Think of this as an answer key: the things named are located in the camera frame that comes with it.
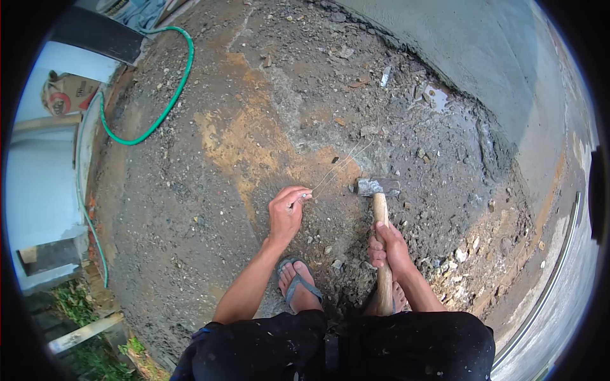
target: hand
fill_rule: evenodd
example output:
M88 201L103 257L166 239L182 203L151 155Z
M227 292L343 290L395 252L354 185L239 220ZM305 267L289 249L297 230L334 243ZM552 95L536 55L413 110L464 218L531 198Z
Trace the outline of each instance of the hand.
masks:
M301 227L302 206L311 198L311 189L295 186L283 188L269 203L269 240L283 248L288 246Z
M387 227L382 222L378 221L375 225L371 226L371 230L373 233L377 231L386 241L386 249L384 250L383 245L377 240L374 234L368 239L369 246L367 253L373 267L382 267L384 264L383 260L387 259L392 268L394 280L397 279L397 275L406 274L414 267L413 261L409 256L407 243L404 241L403 235L394 225L392 225L392 223Z

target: black shorts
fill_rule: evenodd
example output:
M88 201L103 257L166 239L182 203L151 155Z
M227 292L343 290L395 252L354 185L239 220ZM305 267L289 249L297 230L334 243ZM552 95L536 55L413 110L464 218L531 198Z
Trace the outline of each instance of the black shorts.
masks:
M212 322L193 334L171 381L485 381L495 355L491 328L466 312L363 317L339 336L338 366L326 364L325 333L318 310Z

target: string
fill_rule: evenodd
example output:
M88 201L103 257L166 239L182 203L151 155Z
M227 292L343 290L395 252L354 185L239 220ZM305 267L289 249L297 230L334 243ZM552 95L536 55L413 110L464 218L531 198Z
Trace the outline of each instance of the string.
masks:
M366 147L362 148L360 151L358 151L358 153L356 155L353 155L348 161L347 163L345 163L341 168L339 168L339 170L334 174L334 176L331 177L330 180L327 181L326 184L324 184L324 186L322 187L322 189L318 192L318 195L316 197L314 197L314 200L318 197L320 197L320 195L322 194L322 192L324 191L324 189L326 188L326 186L328 184L331 183L331 181L337 177L337 175L339 174L339 172L341 172L342 169L344 169L352 160L354 160L356 158L356 156L358 156L359 154L361 154L365 149L369 148L371 144L373 144L373 142L375 141L375 137L373 137L371 139L371 142L369 144L367 144Z
M312 191L316 190L320 185L322 185L322 183L324 182L324 180L326 179L326 177L328 177L328 175L331 174L331 172L333 172L335 170L335 168L337 168L338 166L340 166L341 164L343 164L343 162L345 160L347 160L351 153L354 152L354 150L356 149L356 147L358 147L360 145L360 142L362 141L362 139L358 140L358 143L356 143L356 145L354 146L354 148L351 149L351 151L347 154L347 156L345 157L345 159L341 160L340 162L338 162L334 167L332 167L332 169L330 171L328 171L324 177L322 177L322 181L320 181L320 183L318 185L315 186L315 188L311 189Z

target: wooden hammer handle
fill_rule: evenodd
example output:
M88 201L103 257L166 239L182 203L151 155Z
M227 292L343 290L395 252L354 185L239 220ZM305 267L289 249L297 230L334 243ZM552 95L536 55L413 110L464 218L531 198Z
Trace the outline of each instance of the wooden hammer handle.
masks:
M387 216L386 196L383 193L375 193L373 195L373 217L375 223L383 222L386 226L390 226L390 221ZM386 241L376 234L377 240L386 248ZM386 259L383 260L383 266L377 270L377 315L389 316L392 314L392 269Z

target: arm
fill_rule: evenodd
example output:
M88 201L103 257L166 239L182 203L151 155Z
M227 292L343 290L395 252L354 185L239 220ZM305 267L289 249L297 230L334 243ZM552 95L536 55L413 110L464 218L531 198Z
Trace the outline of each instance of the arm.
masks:
M374 267L381 267L383 266L382 260L387 258L388 264L392 267L393 278L403 288L404 295L413 311L446 311L445 306L439 302L430 285L413 264L407 243L394 225L390 223L390 226L387 227L382 222L378 222L372 229L376 229L386 241L386 249L384 250L383 245L372 235L368 240L368 255L371 258L371 264Z
M212 321L229 324L252 319L276 262L301 227L303 202L310 198L310 189L287 187L269 203L271 232L259 252L220 299Z

